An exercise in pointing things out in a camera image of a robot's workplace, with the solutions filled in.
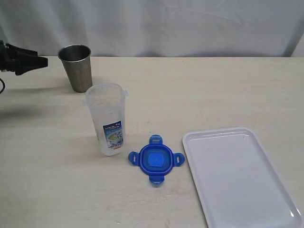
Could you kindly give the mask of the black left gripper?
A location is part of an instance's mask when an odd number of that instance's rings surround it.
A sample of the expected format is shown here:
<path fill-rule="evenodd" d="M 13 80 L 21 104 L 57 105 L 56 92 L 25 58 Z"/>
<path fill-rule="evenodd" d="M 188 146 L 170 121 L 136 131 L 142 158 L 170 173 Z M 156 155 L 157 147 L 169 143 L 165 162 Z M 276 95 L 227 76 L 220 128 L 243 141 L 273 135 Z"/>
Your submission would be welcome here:
<path fill-rule="evenodd" d="M 48 67 L 48 59 L 39 57 L 38 52 L 30 49 L 16 47 L 0 41 L 0 70 L 1 72 L 15 72 L 20 76 L 28 71 Z"/>

